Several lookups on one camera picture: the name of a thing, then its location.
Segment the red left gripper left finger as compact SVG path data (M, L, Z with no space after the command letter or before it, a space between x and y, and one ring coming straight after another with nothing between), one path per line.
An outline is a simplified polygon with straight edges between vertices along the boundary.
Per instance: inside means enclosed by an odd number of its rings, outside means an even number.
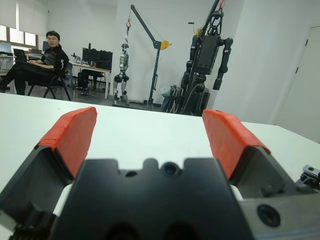
M10 218L25 218L30 208L53 212L87 157L97 116L93 106L63 114L1 191L0 212Z

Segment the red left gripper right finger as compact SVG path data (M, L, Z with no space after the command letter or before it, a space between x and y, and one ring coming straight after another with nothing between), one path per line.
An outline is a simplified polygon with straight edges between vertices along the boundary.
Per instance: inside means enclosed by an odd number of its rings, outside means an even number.
M205 109L202 119L212 155L220 162L230 184L245 199L315 193L314 176L304 172L293 181L270 149L236 116Z

